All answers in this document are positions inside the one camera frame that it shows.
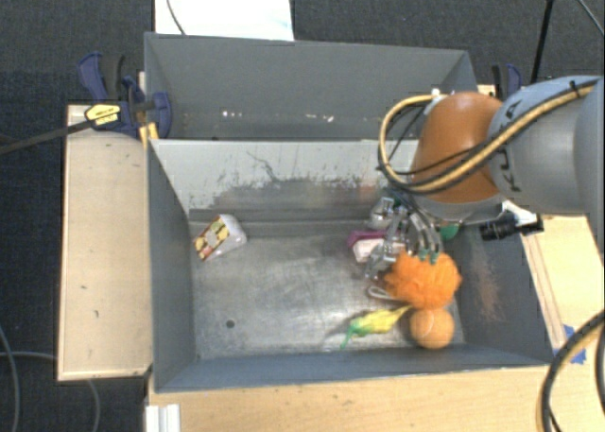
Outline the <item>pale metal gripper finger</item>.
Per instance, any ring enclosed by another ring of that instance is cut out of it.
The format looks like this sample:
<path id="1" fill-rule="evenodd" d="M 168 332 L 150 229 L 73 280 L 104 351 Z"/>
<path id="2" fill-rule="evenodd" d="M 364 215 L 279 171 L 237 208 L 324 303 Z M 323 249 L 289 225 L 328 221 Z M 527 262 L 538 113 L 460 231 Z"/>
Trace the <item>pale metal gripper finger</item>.
<path id="1" fill-rule="evenodd" d="M 396 261 L 397 255 L 383 250 L 374 250 L 368 258 L 368 278 L 376 280 L 380 273 L 390 269 Z"/>
<path id="2" fill-rule="evenodd" d="M 377 277 L 381 272 L 384 272 L 389 267 L 385 245 L 376 245 L 368 256 L 368 260 L 364 267 L 365 277 Z"/>

